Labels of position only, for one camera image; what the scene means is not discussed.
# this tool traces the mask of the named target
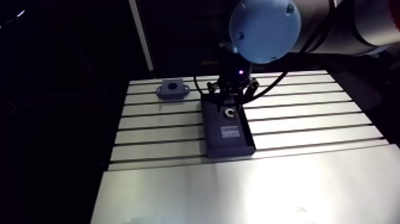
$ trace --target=metal plate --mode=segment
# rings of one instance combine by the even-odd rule
[[[249,104],[245,108],[254,107],[278,107],[284,105],[299,104],[319,104],[330,102],[351,101],[345,92],[332,92],[324,94],[303,94],[303,95],[283,95],[272,97],[261,97]],[[139,104],[126,105],[123,108],[122,116],[142,116],[151,114],[171,114],[181,112],[200,111],[199,101],[169,102],[162,104]]]
[[[326,144],[329,142],[356,141],[381,138],[374,126],[344,127],[327,130],[312,130],[292,133],[265,134],[253,136],[258,150],[295,147],[301,145]]]
[[[272,73],[254,73],[251,74],[251,77],[278,77],[282,74],[282,72],[272,72]],[[287,76],[312,76],[316,74],[328,74],[325,70],[315,70],[315,71],[292,71],[287,74]],[[183,77],[183,81],[193,81],[193,77]],[[198,80],[217,80],[218,76],[199,76]],[[143,84],[153,84],[153,83],[161,83],[162,79],[146,79],[146,80],[135,80],[130,81],[130,85],[143,85]]]
[[[395,145],[106,172],[92,224],[398,223]]]
[[[172,148],[172,143],[155,144],[146,147],[146,151],[140,148],[136,152],[136,146],[115,147],[112,153],[112,162],[108,170],[130,170],[145,169],[154,167],[184,166],[204,163],[215,163],[224,161],[252,160],[258,158],[281,157],[288,155],[302,155],[311,153],[326,153],[330,151],[354,150],[357,148],[373,147],[389,144],[384,139],[362,139],[353,142],[341,142],[327,145],[316,145],[306,147],[284,148],[279,150],[258,150],[250,157],[232,157],[224,160],[207,160],[203,158],[203,141],[199,141],[198,146],[192,148]]]
[[[259,150],[257,154],[264,150],[283,151],[303,146],[315,150],[329,150],[332,146],[339,150],[346,145],[363,146],[366,142],[368,146],[383,141],[379,140],[382,137],[379,131],[370,126],[371,121],[350,102],[350,97],[337,83],[314,83],[333,81],[323,73],[326,72],[292,73],[286,80],[287,84],[294,85],[276,86],[267,96],[245,106]],[[264,84],[278,75],[253,74]],[[199,80],[213,79],[216,77],[199,77]],[[148,87],[141,83],[156,85],[157,82],[161,80],[135,81],[131,87]],[[112,153],[112,162],[116,164],[110,169],[124,167],[123,163],[140,168],[207,162],[199,157],[204,152],[199,97],[197,91],[192,91],[181,102],[160,103],[153,93],[128,95],[126,103],[129,105],[124,107]]]
[[[256,94],[264,90],[265,87],[259,87]],[[290,94],[311,94],[318,92],[339,92],[343,89],[337,83],[318,83],[303,85],[276,86],[267,95],[290,95]],[[193,89],[184,100],[200,100],[200,93]],[[151,94],[135,94],[126,96],[126,103],[129,104],[150,104],[165,102],[160,100],[154,93]]]
[[[261,86],[269,85],[275,80],[276,80],[275,77],[261,77],[257,79],[257,81]],[[207,86],[207,82],[208,81],[199,81],[198,84],[201,88],[205,88]],[[328,83],[328,82],[335,82],[335,80],[328,74],[321,74],[318,76],[289,76],[284,78],[279,83],[279,85],[297,85],[306,83]],[[185,85],[188,85],[190,89],[196,88],[194,82],[185,82]],[[160,84],[133,85],[129,86],[128,93],[129,94],[154,93],[159,86]]]

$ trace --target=metal table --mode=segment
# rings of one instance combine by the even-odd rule
[[[326,71],[289,73],[247,104],[257,152],[223,160],[202,156],[199,94],[161,102],[160,83],[130,82],[92,223],[400,222],[400,151]]]

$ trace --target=small metal part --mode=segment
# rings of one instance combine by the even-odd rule
[[[155,93],[163,100],[183,99],[190,92],[188,85],[182,79],[165,79]]]
[[[236,116],[236,110],[234,108],[225,109],[225,116],[228,118],[234,118]]]

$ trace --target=dark wall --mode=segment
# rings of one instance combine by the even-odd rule
[[[0,29],[0,222],[89,223],[128,82],[149,77],[129,4],[10,2],[29,10]]]

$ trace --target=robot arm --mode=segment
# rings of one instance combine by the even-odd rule
[[[220,77],[209,83],[207,98],[220,107],[229,96],[241,105],[264,95],[287,72],[253,96],[258,84],[250,79],[252,63],[267,64],[288,52],[380,52],[400,42],[398,9],[400,0],[241,0],[229,18]]]
[[[398,0],[242,0],[232,13],[229,36],[246,60],[265,64],[299,52],[317,26],[336,15],[307,52],[368,54],[400,41]]]

